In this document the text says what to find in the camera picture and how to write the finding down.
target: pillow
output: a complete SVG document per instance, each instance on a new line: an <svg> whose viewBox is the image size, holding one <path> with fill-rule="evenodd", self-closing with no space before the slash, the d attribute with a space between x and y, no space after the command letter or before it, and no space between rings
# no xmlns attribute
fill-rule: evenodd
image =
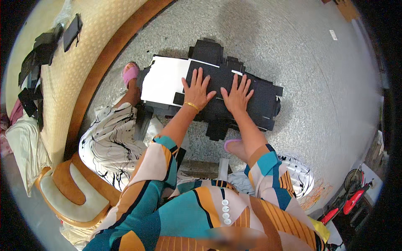
<svg viewBox="0 0 402 251"><path fill-rule="evenodd" d="M42 142L37 122L26 112L6 131L6 138L23 179L28 197L31 187L44 167L52 167Z"/></svg>

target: beige sofa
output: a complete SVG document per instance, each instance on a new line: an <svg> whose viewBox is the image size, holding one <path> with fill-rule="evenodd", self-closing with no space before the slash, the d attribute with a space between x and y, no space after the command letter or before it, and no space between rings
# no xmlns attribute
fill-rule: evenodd
<svg viewBox="0 0 402 251"><path fill-rule="evenodd" d="M35 185L56 215L72 226L94 226L116 205L120 195L85 167L78 154L73 155L78 150L77 135L87 107L121 49L171 2L74 0L70 18L80 13L83 22L78 45L73 43L64 52L60 41L52 65L42 66L41 137L53 166L42 170Z"/></svg>

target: red object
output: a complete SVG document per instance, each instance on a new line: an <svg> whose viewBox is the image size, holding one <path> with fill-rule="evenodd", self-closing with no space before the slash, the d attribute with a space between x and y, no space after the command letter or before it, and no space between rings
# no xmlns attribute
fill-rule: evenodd
<svg viewBox="0 0 402 251"><path fill-rule="evenodd" d="M321 222L326 225L330 219L336 215L336 213L339 211L339 208L332 209L324 218L321 219Z"/></svg>
<svg viewBox="0 0 402 251"><path fill-rule="evenodd" d="M17 121L17 119L23 116L23 110L24 110L23 104L19 99L17 99L14 108L12 109L10 114L11 125L13 125Z"/></svg>
<svg viewBox="0 0 402 251"><path fill-rule="evenodd" d="M356 203L360 200L361 196L366 192L365 189L360 189L357 191L350 200L346 201L345 206L343 207L343 213L348 214L352 210L352 208L356 205Z"/></svg>

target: purple slipper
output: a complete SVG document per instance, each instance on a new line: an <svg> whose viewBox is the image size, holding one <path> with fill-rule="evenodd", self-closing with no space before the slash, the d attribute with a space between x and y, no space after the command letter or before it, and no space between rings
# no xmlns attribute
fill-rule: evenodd
<svg viewBox="0 0 402 251"><path fill-rule="evenodd" d="M228 147L228 144L229 144L230 142L239 142L239 141L242 141L242 139L228 139L228 140L226 140L226 141L225 141L225 144L224 144L224 149L225 149L225 151L226 151L226 152L229 152L228 149L227 149L227 147Z"/></svg>
<svg viewBox="0 0 402 251"><path fill-rule="evenodd" d="M124 70L126 69L126 67L127 67L128 65L130 65L130 64L132 64L133 67L131 67L130 69L128 69L126 72L124 72ZM138 66L137 66L134 62L130 62L130 63L128 63L128 64L124 67L124 69L123 69L123 80L124 80L124 84L125 84L125 86L127 87L127 89L128 89L128 82L129 82L131 79L136 78L136 77L138 76L138 73L139 73L139 68L138 68Z"/></svg>

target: gray speckled floor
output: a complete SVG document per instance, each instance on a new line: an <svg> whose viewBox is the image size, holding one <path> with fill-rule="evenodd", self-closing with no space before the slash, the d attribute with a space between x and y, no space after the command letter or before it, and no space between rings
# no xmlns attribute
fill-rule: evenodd
<svg viewBox="0 0 402 251"><path fill-rule="evenodd" d="M338 41L329 33L334 30ZM275 128L267 132L278 151L299 153L333 191L355 161L364 158L377 127L377 70L357 35L333 2L319 0L179 0L143 28L121 53L100 85L82 131L94 118L93 108L109 105L124 90L120 72L129 61L144 68L153 54L186 57L197 39L209 37L239 58L246 71L284 88ZM205 137L207 125L189 128L186 158L244 168L224 152L223 141ZM226 139L239 138L229 130Z"/></svg>

